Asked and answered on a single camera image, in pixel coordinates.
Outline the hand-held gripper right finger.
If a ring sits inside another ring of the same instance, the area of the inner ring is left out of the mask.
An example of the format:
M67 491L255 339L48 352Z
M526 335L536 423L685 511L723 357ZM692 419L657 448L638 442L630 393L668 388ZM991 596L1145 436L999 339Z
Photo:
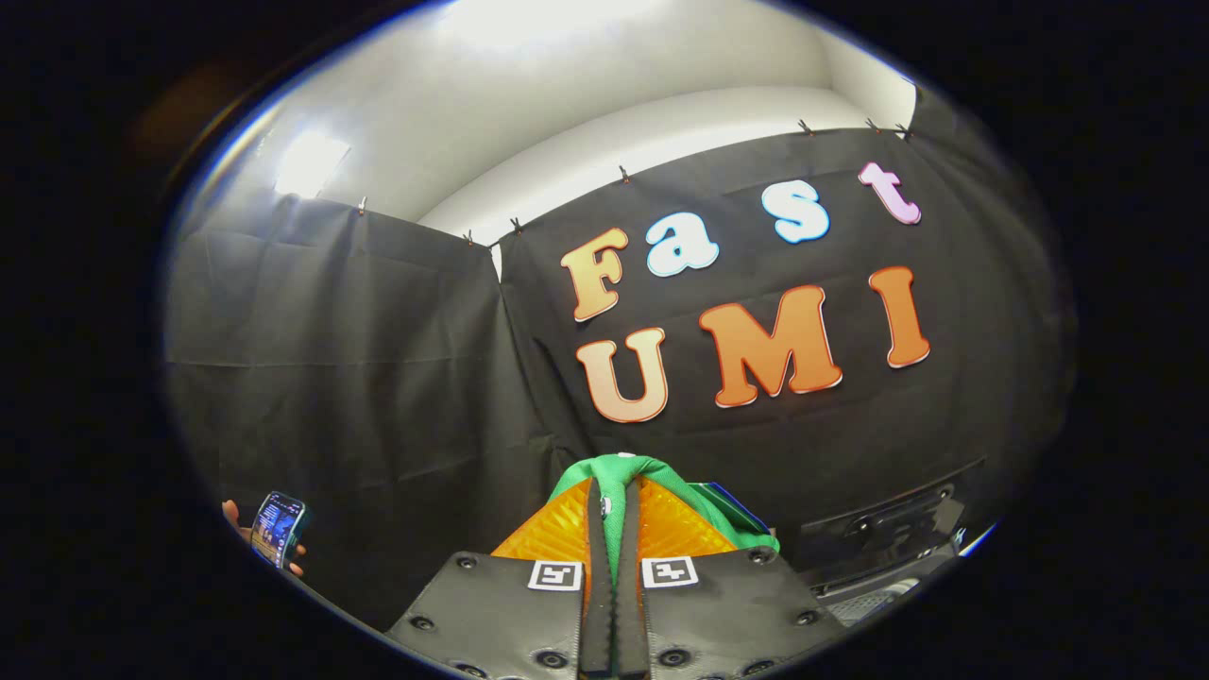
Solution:
M823 653L845 632L779 551L739 547L646 476L626 486L618 679L760 678Z

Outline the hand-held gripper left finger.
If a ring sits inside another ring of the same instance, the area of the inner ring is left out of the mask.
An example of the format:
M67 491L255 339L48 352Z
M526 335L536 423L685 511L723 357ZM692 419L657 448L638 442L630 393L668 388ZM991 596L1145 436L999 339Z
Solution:
M608 678L604 505L597 482L579 482L496 551L455 552L388 636L472 678Z

